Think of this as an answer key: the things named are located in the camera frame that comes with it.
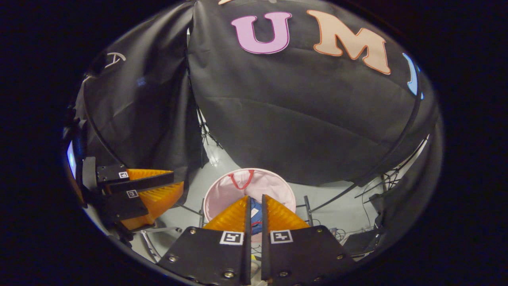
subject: wire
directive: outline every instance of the wire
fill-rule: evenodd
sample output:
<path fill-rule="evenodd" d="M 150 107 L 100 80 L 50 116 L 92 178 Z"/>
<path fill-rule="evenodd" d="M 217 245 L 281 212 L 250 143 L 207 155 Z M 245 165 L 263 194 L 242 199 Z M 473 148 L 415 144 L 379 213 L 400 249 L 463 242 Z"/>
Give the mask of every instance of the wire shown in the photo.
<path fill-rule="evenodd" d="M 373 190 L 375 187 L 379 186 L 380 184 L 382 184 L 384 181 L 386 181 L 386 180 L 388 180 L 389 178 L 391 178 L 391 177 L 392 177 L 393 175 L 395 175 L 396 173 L 398 173 L 398 171 L 397 171 L 397 172 L 395 172 L 395 173 L 392 173 L 392 174 L 391 174 L 391 175 L 389 175 L 386 179 L 383 179 L 381 182 L 377 183 L 377 184 L 376 184 L 375 186 L 373 186 L 372 188 L 370 188 L 370 189 L 368 189 L 368 190 L 364 191 L 363 193 L 361 193 L 361 194 L 359 194 L 359 195 L 355 196 L 355 198 L 358 198 L 359 196 L 361 196 L 361 195 L 363 195 L 363 194 L 365 194 L 365 193 L 367 193 L 367 192 L 370 192 L 370 190 Z"/>
<path fill-rule="evenodd" d="M 397 176 L 398 175 L 399 175 L 399 172 L 396 172 L 395 173 L 395 178 L 393 179 L 393 181 L 390 181 L 390 185 L 389 185 L 388 189 L 393 188 L 393 186 L 395 185 L 394 182 L 397 180 Z"/>
<path fill-rule="evenodd" d="M 388 191 L 390 191 L 390 190 L 391 190 L 394 186 L 396 186 L 400 180 L 402 180 L 402 179 L 397 179 L 397 180 L 392 180 L 392 181 L 389 181 L 388 183 L 392 184 L 392 186 L 391 186 L 391 187 L 389 187 L 389 188 L 386 190 L 386 192 L 384 191 L 381 195 L 385 195 L 386 193 L 388 193 Z M 365 202 L 363 202 L 363 203 L 364 203 L 364 204 L 366 204 L 366 203 L 368 203 L 368 202 L 370 202 L 370 201 L 371 201 L 371 199 L 368 199 L 367 201 L 365 201 Z"/>
<path fill-rule="evenodd" d="M 367 216 L 367 220 L 369 221 L 369 227 L 371 227 L 372 225 L 370 224 L 370 218 L 369 218 L 369 214 L 367 213 L 367 210 L 365 209 L 365 204 L 363 203 L 363 195 L 365 195 L 366 193 L 366 189 L 372 184 L 374 183 L 375 179 L 372 180 L 372 182 L 370 182 L 367 186 L 365 186 L 365 188 L 363 189 L 363 192 L 362 192 L 362 207 L 363 207 L 363 211 L 365 212 L 365 215 Z"/>
<path fill-rule="evenodd" d="M 337 235 L 339 235 L 339 238 L 338 240 L 341 241 L 343 240 L 345 237 L 346 237 L 346 231 L 341 229 L 341 228 L 337 228 L 337 231 L 335 232 L 335 238 L 337 239 Z"/>
<path fill-rule="evenodd" d="M 361 232 L 361 231 L 364 231 L 364 230 L 368 230 L 368 229 L 370 229 L 370 228 L 371 228 L 371 227 L 364 227 L 364 228 L 359 229 L 359 230 L 357 230 L 357 231 L 347 232 L 346 234 L 357 233 L 357 232 Z"/>

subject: metal stand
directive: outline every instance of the metal stand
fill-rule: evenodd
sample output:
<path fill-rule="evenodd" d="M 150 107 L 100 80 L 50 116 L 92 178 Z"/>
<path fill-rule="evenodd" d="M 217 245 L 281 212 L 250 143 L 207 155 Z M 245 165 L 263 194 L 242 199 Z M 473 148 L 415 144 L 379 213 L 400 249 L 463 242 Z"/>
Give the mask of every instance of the metal stand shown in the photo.
<path fill-rule="evenodd" d="M 297 208 L 299 207 L 305 207 L 305 210 L 307 211 L 307 218 L 309 222 L 309 225 L 310 226 L 314 226 L 314 222 L 313 222 L 313 219 L 312 219 L 312 211 L 310 209 L 310 204 L 309 204 L 309 198 L 305 195 L 303 196 L 303 199 L 305 200 L 305 204 L 304 205 L 299 205 L 299 206 L 296 206 Z"/>
<path fill-rule="evenodd" d="M 384 182 L 385 181 L 385 175 L 386 174 L 381 174 L 381 181 Z M 387 191 L 386 189 L 386 184 L 383 184 L 383 193 L 385 193 Z"/>
<path fill-rule="evenodd" d="M 210 138 L 217 144 L 218 147 L 221 149 L 224 149 L 220 143 L 213 137 L 213 135 L 210 133 L 210 129 L 208 128 L 208 125 L 206 124 L 205 120 L 203 119 L 203 114 L 201 113 L 201 110 L 198 109 L 198 117 L 199 117 L 199 127 L 202 130 L 202 136 L 203 136 L 203 143 L 206 141 L 206 144 L 208 144 L 208 139 L 206 136 L 210 136 Z"/>
<path fill-rule="evenodd" d="M 205 225 L 205 213 L 203 211 L 203 205 L 204 205 L 204 202 L 205 202 L 205 199 L 202 199 L 201 200 L 201 209 L 199 210 L 199 212 L 191 209 L 191 208 L 188 208 L 182 204 L 179 204 L 179 203 L 176 203 L 177 206 L 180 206 L 192 213 L 195 213 L 197 215 L 199 215 L 199 227 L 200 228 L 203 228 L 203 226 Z M 161 228 L 149 228 L 147 230 L 141 230 L 139 231 L 139 233 L 141 233 L 141 235 L 143 236 L 143 238 L 145 239 L 145 242 L 148 246 L 148 249 L 150 250 L 150 253 L 153 257 L 153 259 L 155 260 L 155 262 L 159 262 L 162 258 L 162 256 L 157 252 L 157 250 L 155 249 L 155 247 L 153 246 L 152 244 L 152 241 L 150 240 L 150 238 L 148 237 L 148 233 L 160 233 L 160 232 L 167 232 L 167 231 L 170 231 L 170 230 L 177 230 L 179 233 L 182 232 L 182 229 L 179 228 L 179 227 L 161 227 Z"/>

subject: letter m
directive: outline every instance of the letter m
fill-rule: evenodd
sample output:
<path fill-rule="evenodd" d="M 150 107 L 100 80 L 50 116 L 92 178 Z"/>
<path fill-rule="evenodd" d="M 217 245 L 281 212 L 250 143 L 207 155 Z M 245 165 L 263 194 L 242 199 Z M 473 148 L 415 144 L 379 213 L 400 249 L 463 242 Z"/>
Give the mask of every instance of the letter m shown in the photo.
<path fill-rule="evenodd" d="M 338 38 L 352 60 L 358 59 L 367 48 L 367 56 L 363 57 L 365 65 L 383 74 L 391 73 L 386 57 L 386 41 L 380 35 L 365 28 L 361 28 L 355 35 L 333 15 L 316 10 L 307 10 L 307 14 L 316 18 L 320 28 L 321 41 L 314 45 L 314 50 L 323 54 L 341 56 L 343 53 L 337 46 Z"/>

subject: black fabric backdrop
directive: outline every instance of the black fabric backdrop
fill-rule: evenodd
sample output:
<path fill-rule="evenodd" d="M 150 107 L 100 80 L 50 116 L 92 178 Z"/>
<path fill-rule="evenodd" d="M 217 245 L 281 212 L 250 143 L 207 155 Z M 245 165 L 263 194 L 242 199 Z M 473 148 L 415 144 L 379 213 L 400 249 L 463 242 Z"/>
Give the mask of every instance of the black fabric backdrop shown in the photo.
<path fill-rule="evenodd" d="M 184 2 L 161 11 L 107 47 L 105 53 L 120 53 L 125 61 L 87 79 L 76 102 L 77 116 L 84 119 L 86 97 L 100 134 L 128 167 L 170 169 L 175 182 L 185 180 L 180 203 L 186 200 L 189 173 L 201 160 L 208 162 L 185 59 L 192 8 Z M 108 64 L 112 60 L 107 56 Z M 117 163 L 90 125 L 88 156 L 96 156 L 98 165 Z"/>
<path fill-rule="evenodd" d="M 354 33 L 363 27 L 385 38 L 391 74 L 363 63 L 367 49 L 357 60 L 314 51 L 319 26 L 308 9 L 337 16 Z M 274 54 L 243 50 L 231 21 L 256 15 L 256 38 L 270 41 L 272 25 L 263 16 L 276 11 L 292 14 L 288 47 Z M 416 98 L 407 86 L 411 75 L 402 56 L 407 51 L 373 25 L 326 2 L 234 0 L 220 6 L 214 0 L 187 1 L 141 23 L 105 52 L 121 53 L 126 60 L 86 81 L 89 112 L 101 135 L 129 167 L 171 169 L 176 180 L 187 179 L 202 157 L 207 161 L 196 101 L 240 167 L 319 185 L 372 179 L 362 176 L 400 135 Z M 434 126 L 434 90 L 423 73 L 420 78 L 425 98 L 416 121 L 379 173 L 408 157 Z M 82 95 L 77 109 L 84 118 Z M 114 163 L 92 130 L 88 152 L 98 164 Z"/>
<path fill-rule="evenodd" d="M 391 75 L 363 64 L 367 49 L 356 61 L 345 53 L 335 57 L 314 51 L 320 28 L 308 9 L 337 16 L 354 33 L 364 27 L 384 37 Z M 256 38 L 268 42 L 273 28 L 264 15 L 278 11 L 292 14 L 288 47 L 273 54 L 243 50 L 231 21 L 255 15 Z M 402 56 L 407 51 L 330 3 L 234 0 L 220 6 L 214 0 L 198 0 L 190 36 L 196 100 L 210 130 L 240 167 L 268 169 L 300 184 L 356 181 L 388 151 L 414 105 L 415 96 L 407 87 L 409 67 Z M 379 171 L 409 156 L 435 124 L 437 101 L 428 79 L 421 77 L 425 99 L 418 117 Z"/>

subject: cable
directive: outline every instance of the cable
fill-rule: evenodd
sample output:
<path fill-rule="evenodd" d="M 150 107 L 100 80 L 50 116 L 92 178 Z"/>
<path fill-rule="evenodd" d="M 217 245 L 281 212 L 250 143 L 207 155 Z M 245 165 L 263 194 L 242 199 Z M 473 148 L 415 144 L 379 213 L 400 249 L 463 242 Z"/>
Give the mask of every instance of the cable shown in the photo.
<path fill-rule="evenodd" d="M 361 195 L 363 195 L 363 194 L 365 194 L 365 193 L 367 193 L 367 192 L 370 192 L 370 190 L 372 190 L 372 189 L 374 189 L 375 187 L 379 186 L 380 184 L 382 184 L 384 181 L 386 181 L 386 180 L 388 180 L 389 178 L 391 178 L 391 177 L 392 177 L 393 175 L 395 175 L 396 173 L 398 173 L 398 171 L 397 171 L 397 172 L 395 172 L 395 173 L 393 173 L 393 174 L 391 174 L 391 175 L 389 175 L 386 179 L 383 179 L 381 182 L 377 183 L 377 184 L 376 184 L 375 186 L 373 186 L 372 188 L 370 188 L 370 189 L 368 189 L 368 190 L 364 191 L 363 193 L 361 193 L 361 194 L 359 194 L 359 195 L 355 196 L 355 198 L 358 198 L 359 196 L 361 196 Z"/>
<path fill-rule="evenodd" d="M 92 116 L 90 116 L 90 113 L 88 111 L 89 110 L 88 101 L 86 100 L 86 96 L 85 96 L 85 87 L 86 87 L 86 83 L 83 83 L 83 105 L 85 107 L 85 114 L 86 114 L 86 117 L 88 118 L 88 121 L 90 122 L 90 126 L 92 127 L 92 129 L 94 130 L 94 132 L 97 135 L 97 139 L 99 139 L 99 142 L 106 149 L 106 151 L 108 151 L 109 155 L 111 155 L 118 163 L 122 164 L 125 168 L 129 168 L 127 166 L 127 164 L 125 164 L 122 160 L 120 160 L 120 158 L 115 154 L 115 152 L 113 152 L 111 147 L 109 147 L 109 145 L 106 143 L 104 138 L 101 136 L 101 133 L 99 132 L 97 126 L 95 125 L 95 121 L 93 121 Z"/>
<path fill-rule="evenodd" d="M 372 228 L 372 227 L 365 227 L 365 228 L 359 229 L 357 231 L 347 232 L 344 235 L 346 235 L 346 234 L 352 234 L 352 233 L 358 233 L 358 232 L 363 232 L 365 230 L 370 230 L 370 228 Z"/>
<path fill-rule="evenodd" d="M 397 180 L 397 176 L 398 176 L 398 173 L 399 171 L 404 168 L 408 163 L 409 161 L 411 161 L 411 159 L 413 159 L 413 157 L 418 153 L 418 151 L 422 148 L 423 144 L 425 144 L 425 142 L 427 142 L 428 138 L 426 137 L 425 139 L 423 139 L 421 142 L 420 142 L 420 145 L 418 145 L 418 147 L 416 148 L 416 150 L 411 154 L 411 156 L 409 156 L 409 158 L 407 160 L 404 161 L 404 163 L 402 163 L 399 167 L 396 167 L 395 169 L 391 169 L 389 170 L 388 172 L 390 171 L 393 171 L 393 173 L 391 175 L 388 175 L 387 173 L 384 173 L 385 176 L 387 176 L 386 179 L 384 179 L 382 182 L 384 182 L 385 180 L 389 179 L 391 176 L 393 176 L 393 174 L 395 174 L 395 179 L 392 180 L 392 181 L 389 181 L 389 183 L 394 183 L 394 182 L 397 182 L 397 181 L 400 181 L 400 179 Z"/>
<path fill-rule="evenodd" d="M 335 239 L 337 239 L 338 241 L 341 241 L 344 239 L 344 237 L 340 233 L 335 233 Z"/>
<path fill-rule="evenodd" d="M 374 181 L 375 181 L 375 179 L 372 180 L 372 182 L 370 182 L 367 186 L 365 186 L 365 188 L 363 189 L 363 192 L 362 192 L 362 207 L 363 207 L 363 211 L 365 212 L 365 215 L 367 216 L 367 220 L 369 221 L 369 227 L 371 227 L 372 225 L 370 224 L 369 214 L 367 213 L 367 210 L 365 209 L 365 204 L 363 203 L 363 195 L 365 195 L 365 193 L 366 193 L 365 189 L 367 189 Z"/>
<path fill-rule="evenodd" d="M 389 185 L 388 189 L 393 188 L 393 186 L 395 185 L 393 182 L 395 182 L 397 180 L 397 176 L 398 175 L 399 175 L 399 172 L 396 172 L 395 173 L 395 178 L 393 179 L 393 181 L 390 181 L 390 185 Z"/>
<path fill-rule="evenodd" d="M 345 231 L 345 230 L 343 230 L 343 229 L 341 229 L 341 228 L 338 228 L 337 230 L 338 230 L 338 231 L 343 231 L 343 232 L 344 232 L 344 236 L 346 236 L 346 231 Z"/>

